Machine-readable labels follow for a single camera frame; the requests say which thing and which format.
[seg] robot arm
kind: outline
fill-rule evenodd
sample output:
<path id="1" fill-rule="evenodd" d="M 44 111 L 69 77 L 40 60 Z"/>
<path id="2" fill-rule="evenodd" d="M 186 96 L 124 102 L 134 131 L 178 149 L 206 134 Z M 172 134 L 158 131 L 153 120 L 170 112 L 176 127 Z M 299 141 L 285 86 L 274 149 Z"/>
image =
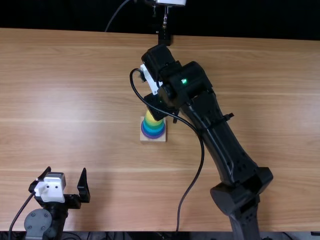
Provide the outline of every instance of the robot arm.
<path id="1" fill-rule="evenodd" d="M 218 169 L 221 183 L 210 190 L 219 209 L 229 217 L 236 240 L 260 240 L 257 209 L 260 193 L 273 175 L 258 167 L 239 144 L 223 115 L 212 85 L 196 62 L 182 66 L 165 45 L 142 56 L 144 76 L 156 83 L 144 97 L 151 105 L 170 113 L 181 110 L 196 127 Z M 166 115 L 149 108 L 156 120 Z"/>
<path id="2" fill-rule="evenodd" d="M 84 168 L 77 189 L 78 194 L 64 194 L 65 174 L 51 172 L 48 167 L 29 187 L 42 208 L 30 212 L 24 221 L 25 240 L 60 240 L 69 209 L 80 209 L 90 202 L 87 171 Z"/>

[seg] black cable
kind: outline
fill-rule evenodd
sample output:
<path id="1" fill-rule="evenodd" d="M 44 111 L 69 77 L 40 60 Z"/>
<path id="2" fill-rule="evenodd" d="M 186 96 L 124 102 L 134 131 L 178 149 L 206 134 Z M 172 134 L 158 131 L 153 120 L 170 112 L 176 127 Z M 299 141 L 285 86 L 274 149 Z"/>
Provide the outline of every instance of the black cable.
<path id="1" fill-rule="evenodd" d="M 65 234 L 71 234 L 71 235 L 74 235 L 74 236 L 76 236 L 77 238 L 79 238 L 79 240 L 81 240 L 81 237 L 80 237 L 78 234 L 75 234 L 75 233 L 70 232 L 70 231 L 65 231 L 64 233 L 65 233 Z"/>
<path id="2" fill-rule="evenodd" d="M 20 208 L 20 210 L 18 211 L 18 213 L 15 215 L 10 227 L 9 227 L 9 233 L 8 233 L 8 240 L 11 240 L 11 234 L 12 234 L 12 229 L 14 228 L 14 225 L 18 219 L 18 217 L 20 216 L 20 214 L 22 213 L 22 211 L 25 209 L 25 207 L 27 206 L 27 204 L 30 202 L 30 200 L 32 199 L 32 197 L 36 194 L 35 191 L 33 191 L 30 196 L 26 199 L 26 201 L 24 202 L 24 204 L 22 205 L 22 207 Z"/>
<path id="3" fill-rule="evenodd" d="M 190 123 L 188 122 L 187 120 L 183 119 L 182 117 L 179 117 L 179 116 L 176 116 L 170 112 L 166 112 L 166 111 L 163 111 L 155 106 L 152 106 L 151 104 L 149 104 L 148 102 L 146 102 L 146 100 L 144 100 L 144 98 L 139 94 L 139 92 L 137 91 L 136 87 L 135 87 L 135 84 L 134 84 L 134 78 L 133 78 L 133 75 L 134 75 L 134 72 L 140 72 L 141 76 L 144 77 L 144 73 L 143 71 L 141 71 L 140 69 L 138 68 L 135 68 L 133 69 L 131 72 L 130 72 L 130 84 L 131 84 L 131 87 L 135 93 L 135 95 L 137 95 L 137 97 L 147 106 L 149 106 L 150 108 L 153 108 L 163 114 L 166 114 L 170 117 L 173 117 L 181 122 L 183 122 L 184 124 L 186 124 L 189 128 L 191 128 L 195 134 L 197 135 L 198 139 L 199 139 L 199 142 L 200 142 L 200 146 L 201 146 L 201 159 L 200 159 L 200 165 L 199 165 L 199 168 L 194 176 L 194 179 L 192 180 L 192 182 L 190 183 L 189 187 L 186 189 L 186 191 L 184 192 L 180 202 L 179 202 L 179 206 L 178 206 L 178 211 L 177 211 L 177 219 L 176 219 L 176 229 L 175 231 L 178 232 L 179 230 L 179 224 L 180 224 L 180 210 L 181 210 L 181 206 L 182 206 L 182 203 L 184 202 L 187 194 L 189 193 L 189 191 L 191 190 L 191 188 L 195 185 L 200 173 L 201 173 L 201 170 L 202 170 L 202 167 L 204 165 L 204 161 L 205 161 L 205 146 L 204 146 L 204 141 L 202 140 L 200 134 L 198 133 L 198 130 Z"/>
<path id="4" fill-rule="evenodd" d="M 282 232 L 284 235 L 286 235 L 288 237 L 288 239 L 290 240 L 294 240 L 288 233 L 286 233 L 285 231 Z"/>
<path id="5" fill-rule="evenodd" d="M 118 7 L 118 9 L 114 12 L 114 14 L 112 15 L 112 17 L 110 18 L 110 20 L 109 20 L 109 22 L 108 22 L 108 24 L 107 24 L 107 26 L 106 26 L 106 28 L 105 28 L 105 32 L 107 32 L 108 31 L 108 29 L 109 29 L 109 27 L 110 27 L 110 24 L 112 23 L 112 21 L 114 20 L 114 18 L 115 18 L 115 16 L 118 14 L 118 12 L 122 9 L 122 7 L 124 6 L 124 5 L 126 5 L 126 3 L 128 3 L 130 0 L 125 0 L 119 7 Z"/>

